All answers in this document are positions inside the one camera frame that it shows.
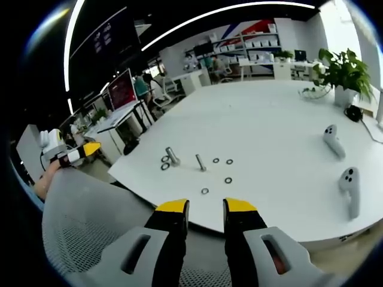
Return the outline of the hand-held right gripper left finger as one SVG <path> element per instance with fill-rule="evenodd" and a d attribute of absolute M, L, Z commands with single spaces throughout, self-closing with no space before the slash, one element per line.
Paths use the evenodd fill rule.
<path fill-rule="evenodd" d="M 107 246 L 87 275 L 96 286 L 178 286 L 186 254 L 189 200 L 159 205 L 143 227 Z"/>

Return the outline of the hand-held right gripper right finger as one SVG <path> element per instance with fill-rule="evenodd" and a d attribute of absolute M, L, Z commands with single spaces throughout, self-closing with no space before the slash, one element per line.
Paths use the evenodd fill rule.
<path fill-rule="evenodd" d="M 309 252 L 268 227 L 247 201 L 225 198 L 225 253 L 233 286 L 339 286 L 340 278 L 311 263 Z"/>

